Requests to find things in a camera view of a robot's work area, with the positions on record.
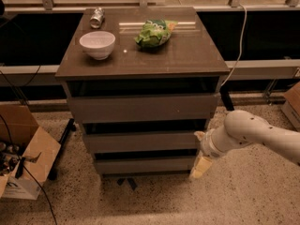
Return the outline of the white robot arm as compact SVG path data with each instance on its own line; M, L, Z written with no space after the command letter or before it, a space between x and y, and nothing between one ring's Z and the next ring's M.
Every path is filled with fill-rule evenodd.
M273 152L300 164L300 133L269 124L260 116L243 110L229 112L223 124L206 132L194 133L200 144L190 172L190 178L200 178L217 158L233 149L241 149L253 143L261 144Z

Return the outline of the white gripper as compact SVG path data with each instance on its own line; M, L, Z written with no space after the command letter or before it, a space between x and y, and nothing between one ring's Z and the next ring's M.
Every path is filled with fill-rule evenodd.
M213 129L207 132L194 132L194 135L200 141L200 149L203 156L199 156L195 159L193 168L190 172L190 178L200 178L212 166L213 160L211 158L220 158L225 155L224 152L221 152L214 145L212 140L213 132Z

